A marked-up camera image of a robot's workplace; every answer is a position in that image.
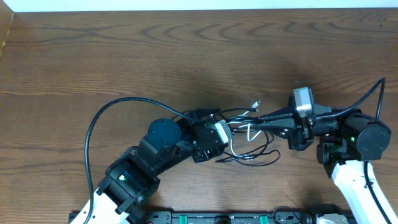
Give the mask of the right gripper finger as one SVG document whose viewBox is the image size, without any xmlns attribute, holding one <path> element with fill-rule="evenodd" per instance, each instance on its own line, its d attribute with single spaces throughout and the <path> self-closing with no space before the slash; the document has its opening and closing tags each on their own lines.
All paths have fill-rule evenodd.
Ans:
<svg viewBox="0 0 398 224">
<path fill-rule="evenodd" d="M 280 138 L 287 139 L 297 130 L 297 125 L 293 118 L 284 118 L 255 124 L 252 128 L 256 131 L 266 131 Z"/>
<path fill-rule="evenodd" d="M 261 115 L 258 118 L 263 121 L 272 121 L 278 119 L 291 118 L 294 114 L 294 111 L 291 107 L 285 107 L 280 110 L 274 111 L 269 114 Z"/>
</svg>

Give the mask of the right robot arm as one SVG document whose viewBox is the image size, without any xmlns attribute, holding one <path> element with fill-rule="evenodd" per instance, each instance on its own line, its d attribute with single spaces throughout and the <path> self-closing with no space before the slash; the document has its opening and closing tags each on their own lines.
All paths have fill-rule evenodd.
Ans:
<svg viewBox="0 0 398 224">
<path fill-rule="evenodd" d="M 378 184 L 372 161 L 380 160 L 392 131 L 378 116 L 355 106 L 333 109 L 313 96 L 294 96 L 288 107 L 260 116 L 253 129 L 268 131 L 303 151 L 320 139 L 317 160 L 346 199 L 357 223 L 397 223 Z"/>
</svg>

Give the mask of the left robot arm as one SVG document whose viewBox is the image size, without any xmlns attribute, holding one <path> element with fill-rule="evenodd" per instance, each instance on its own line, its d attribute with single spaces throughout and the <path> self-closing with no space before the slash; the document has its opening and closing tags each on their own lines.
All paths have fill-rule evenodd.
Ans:
<svg viewBox="0 0 398 224">
<path fill-rule="evenodd" d="M 159 188 L 158 176 L 185 159 L 208 161 L 222 155 L 233 134 L 213 110 L 195 110 L 200 123 L 157 119 L 138 146 L 129 147 L 105 172 L 93 196 L 73 223 L 145 223 L 142 206 Z"/>
</svg>

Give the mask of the wooden side panel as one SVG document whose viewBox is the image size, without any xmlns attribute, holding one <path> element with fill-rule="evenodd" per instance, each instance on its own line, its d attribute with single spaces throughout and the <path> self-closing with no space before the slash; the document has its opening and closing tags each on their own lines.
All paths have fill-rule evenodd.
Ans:
<svg viewBox="0 0 398 224">
<path fill-rule="evenodd" d="M 0 56 L 3 55 L 6 40 L 9 36 L 11 24 L 14 19 L 14 12 L 3 1 L 0 2 Z"/>
</svg>

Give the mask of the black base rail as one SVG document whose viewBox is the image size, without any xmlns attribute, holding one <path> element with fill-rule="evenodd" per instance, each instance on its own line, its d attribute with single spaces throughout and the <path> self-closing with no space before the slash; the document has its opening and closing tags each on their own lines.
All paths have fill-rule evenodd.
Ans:
<svg viewBox="0 0 398 224">
<path fill-rule="evenodd" d="M 274 212 L 231 213 L 231 212 L 171 212 L 136 210 L 134 213 L 121 212 L 116 209 L 84 208 L 80 212 L 69 214 L 68 223 L 151 223 L 151 224 L 271 224 L 271 223 L 316 223 L 310 213 L 290 211 L 287 208 Z"/>
</svg>

